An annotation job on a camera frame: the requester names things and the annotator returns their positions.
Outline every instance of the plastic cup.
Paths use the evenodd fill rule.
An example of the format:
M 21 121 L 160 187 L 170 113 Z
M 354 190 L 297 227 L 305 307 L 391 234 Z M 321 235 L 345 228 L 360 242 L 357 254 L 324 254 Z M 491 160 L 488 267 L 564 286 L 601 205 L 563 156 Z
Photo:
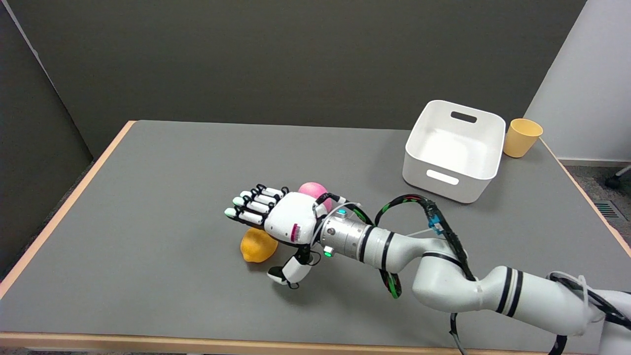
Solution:
M 534 121 L 515 118 L 510 122 L 509 131 L 504 141 L 504 154 L 513 158 L 521 158 L 533 146 L 543 133 L 543 128 Z

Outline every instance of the white storage bin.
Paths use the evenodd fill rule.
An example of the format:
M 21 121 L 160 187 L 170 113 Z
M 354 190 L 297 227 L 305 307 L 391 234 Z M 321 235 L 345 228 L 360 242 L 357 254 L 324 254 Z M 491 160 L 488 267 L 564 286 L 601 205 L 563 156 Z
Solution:
M 497 174 L 505 127 L 496 114 L 429 102 L 405 145 L 403 179 L 455 201 L 474 202 Z

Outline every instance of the white robotic hand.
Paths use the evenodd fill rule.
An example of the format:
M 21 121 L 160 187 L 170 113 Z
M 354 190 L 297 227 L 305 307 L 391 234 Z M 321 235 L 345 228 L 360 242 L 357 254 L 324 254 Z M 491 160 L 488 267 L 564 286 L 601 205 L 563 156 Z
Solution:
M 317 218 L 326 215 L 324 205 L 298 192 L 289 192 L 258 184 L 232 200 L 234 207 L 225 215 L 237 222 L 265 230 L 279 242 L 294 246 L 298 251 L 282 267 L 272 267 L 268 276 L 275 282 L 292 287 L 300 282 L 313 266 L 311 246 L 316 238 Z

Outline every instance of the pink ball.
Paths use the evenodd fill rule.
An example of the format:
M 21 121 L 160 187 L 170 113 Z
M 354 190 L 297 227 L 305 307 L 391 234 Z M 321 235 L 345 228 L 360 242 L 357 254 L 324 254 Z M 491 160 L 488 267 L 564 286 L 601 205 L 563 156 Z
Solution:
M 318 183 L 304 183 L 298 189 L 298 192 L 303 193 L 305 195 L 309 195 L 313 198 L 318 198 L 323 193 L 327 193 L 326 188 Z M 324 202 L 324 206 L 326 207 L 327 211 L 331 210 L 332 203 L 333 202 L 331 201 L 330 198 L 327 198 L 326 201 Z

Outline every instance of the yellow fruit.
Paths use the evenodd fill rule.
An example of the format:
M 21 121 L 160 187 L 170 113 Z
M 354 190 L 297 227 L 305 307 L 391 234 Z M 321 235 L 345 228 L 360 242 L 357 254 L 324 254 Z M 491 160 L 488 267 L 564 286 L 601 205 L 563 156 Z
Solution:
M 278 241 L 260 229 L 250 228 L 241 240 L 243 260 L 251 263 L 262 263 L 276 251 Z

